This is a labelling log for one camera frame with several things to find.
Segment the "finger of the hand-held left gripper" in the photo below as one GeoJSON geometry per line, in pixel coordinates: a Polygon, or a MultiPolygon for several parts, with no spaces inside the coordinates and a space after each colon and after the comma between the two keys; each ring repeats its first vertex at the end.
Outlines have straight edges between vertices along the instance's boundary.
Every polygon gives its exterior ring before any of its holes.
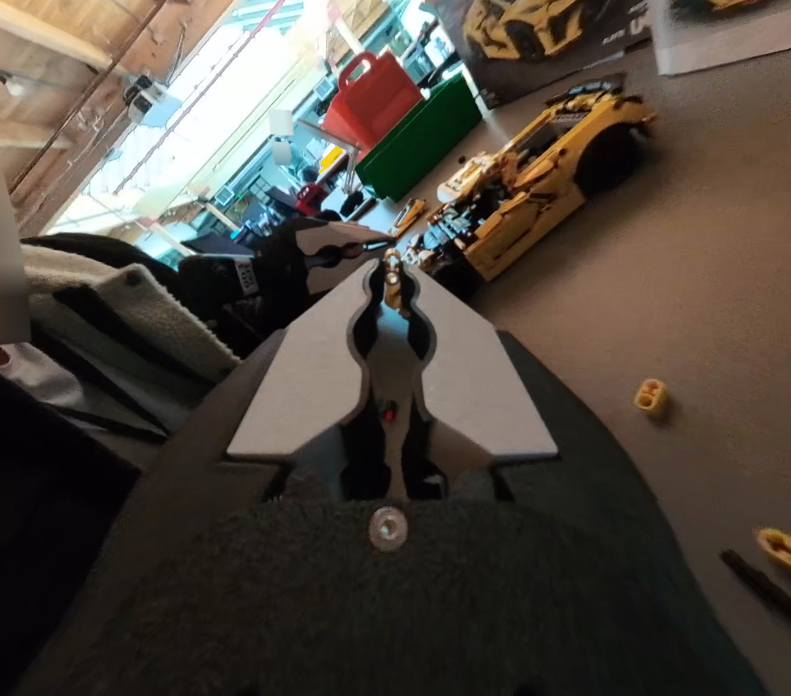
{"type": "Polygon", "coordinates": [[[310,267],[305,281],[309,297],[318,297],[330,292],[369,262],[371,259],[341,259],[334,266],[310,267]]]}
{"type": "Polygon", "coordinates": [[[319,253],[323,248],[344,250],[362,247],[363,250],[389,248],[396,238],[388,233],[357,222],[302,220],[295,226],[295,241],[302,253],[319,253]]]}

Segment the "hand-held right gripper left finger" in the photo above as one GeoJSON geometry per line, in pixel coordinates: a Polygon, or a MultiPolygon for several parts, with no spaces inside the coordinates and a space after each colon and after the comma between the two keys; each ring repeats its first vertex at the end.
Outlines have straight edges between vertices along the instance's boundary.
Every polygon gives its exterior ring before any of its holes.
{"type": "Polygon", "coordinates": [[[305,467],[333,497],[385,497],[391,469],[368,356],[384,262],[372,259],[286,329],[230,444],[229,459],[305,467]]]}

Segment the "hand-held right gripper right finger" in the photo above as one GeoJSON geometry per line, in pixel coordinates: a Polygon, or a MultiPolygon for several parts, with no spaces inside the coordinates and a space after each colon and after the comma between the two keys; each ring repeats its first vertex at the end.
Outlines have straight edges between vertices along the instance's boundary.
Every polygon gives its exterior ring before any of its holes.
{"type": "Polygon", "coordinates": [[[559,445],[493,325],[402,267],[402,497],[446,497],[469,471],[554,460],[559,445]]]}

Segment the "small yellow black pin assembly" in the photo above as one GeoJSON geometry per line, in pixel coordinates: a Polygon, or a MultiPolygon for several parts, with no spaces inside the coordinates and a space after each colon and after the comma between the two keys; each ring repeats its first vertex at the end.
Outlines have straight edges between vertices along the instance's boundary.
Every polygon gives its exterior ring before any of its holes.
{"type": "Polygon", "coordinates": [[[383,302],[404,320],[410,320],[411,312],[403,299],[403,282],[406,273],[402,256],[396,248],[385,251],[382,259],[384,266],[383,302]]]}

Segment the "yellow headlight panel piece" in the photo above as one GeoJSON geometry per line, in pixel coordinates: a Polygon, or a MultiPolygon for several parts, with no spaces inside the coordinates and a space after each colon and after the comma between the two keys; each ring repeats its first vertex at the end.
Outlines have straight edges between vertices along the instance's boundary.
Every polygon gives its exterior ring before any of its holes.
{"type": "Polygon", "coordinates": [[[425,199],[413,197],[404,205],[388,229],[388,235],[400,239],[423,215],[427,207],[425,199]]]}

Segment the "yellow toy brick car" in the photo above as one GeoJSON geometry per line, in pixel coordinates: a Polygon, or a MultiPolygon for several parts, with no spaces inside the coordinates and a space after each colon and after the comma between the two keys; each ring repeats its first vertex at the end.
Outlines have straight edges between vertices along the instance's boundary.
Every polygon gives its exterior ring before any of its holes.
{"type": "Polygon", "coordinates": [[[655,112],[624,72],[555,95],[503,148],[438,187],[440,203],[403,259],[460,300],[500,276],[592,198],[640,165],[655,112]]]}

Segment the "small red bin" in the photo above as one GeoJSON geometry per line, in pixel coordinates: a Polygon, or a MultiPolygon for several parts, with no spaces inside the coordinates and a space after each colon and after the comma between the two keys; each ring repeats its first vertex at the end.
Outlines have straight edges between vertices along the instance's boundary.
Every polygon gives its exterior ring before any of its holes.
{"type": "Polygon", "coordinates": [[[306,183],[296,197],[296,210],[306,217],[318,217],[329,191],[318,183],[306,183]]]}

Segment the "green plastic bin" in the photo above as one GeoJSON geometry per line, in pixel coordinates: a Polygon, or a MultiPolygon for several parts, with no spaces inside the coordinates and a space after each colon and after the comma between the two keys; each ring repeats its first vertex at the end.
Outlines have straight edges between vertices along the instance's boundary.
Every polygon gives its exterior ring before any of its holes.
{"type": "Polygon", "coordinates": [[[482,120],[463,75],[433,88],[356,167],[365,191],[376,199],[404,198],[482,120]]]}

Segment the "red plastic tote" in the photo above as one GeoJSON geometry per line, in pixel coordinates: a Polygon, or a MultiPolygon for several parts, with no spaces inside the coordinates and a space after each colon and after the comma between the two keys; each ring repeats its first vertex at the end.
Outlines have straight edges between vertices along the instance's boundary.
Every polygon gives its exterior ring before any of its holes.
{"type": "Polygon", "coordinates": [[[386,51],[356,55],[339,76],[322,128],[360,148],[364,157],[414,107],[425,101],[397,59],[386,51]]]}

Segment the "yellow two-hole connector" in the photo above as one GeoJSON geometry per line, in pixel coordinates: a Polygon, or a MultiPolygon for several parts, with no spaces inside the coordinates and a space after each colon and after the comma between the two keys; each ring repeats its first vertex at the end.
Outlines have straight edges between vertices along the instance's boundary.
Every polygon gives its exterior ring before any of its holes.
{"type": "Polygon", "coordinates": [[[667,385],[657,378],[647,378],[639,386],[633,405],[649,418],[662,419],[667,414],[669,394],[667,385]]]}

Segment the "white striped shirt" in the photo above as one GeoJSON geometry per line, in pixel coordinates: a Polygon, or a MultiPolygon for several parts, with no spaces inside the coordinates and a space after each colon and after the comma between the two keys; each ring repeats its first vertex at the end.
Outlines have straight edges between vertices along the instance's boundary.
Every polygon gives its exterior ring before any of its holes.
{"type": "Polygon", "coordinates": [[[2,345],[2,376],[96,440],[162,444],[165,433],[30,343],[2,345]]]}

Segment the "long black axle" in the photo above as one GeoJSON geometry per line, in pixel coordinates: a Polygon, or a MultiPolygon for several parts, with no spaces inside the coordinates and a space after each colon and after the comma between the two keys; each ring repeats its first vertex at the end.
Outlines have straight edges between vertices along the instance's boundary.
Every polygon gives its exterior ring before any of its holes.
{"type": "Polygon", "coordinates": [[[734,550],[720,551],[719,558],[766,608],[790,622],[790,594],[786,590],[734,550]]]}

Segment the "yellow holed plate piece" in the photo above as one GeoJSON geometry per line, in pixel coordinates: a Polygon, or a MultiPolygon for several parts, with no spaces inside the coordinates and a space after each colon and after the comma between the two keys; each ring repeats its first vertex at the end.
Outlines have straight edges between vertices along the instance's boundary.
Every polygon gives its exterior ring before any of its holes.
{"type": "Polygon", "coordinates": [[[753,528],[758,549],[776,566],[790,571],[790,533],[772,526],[753,528]]]}

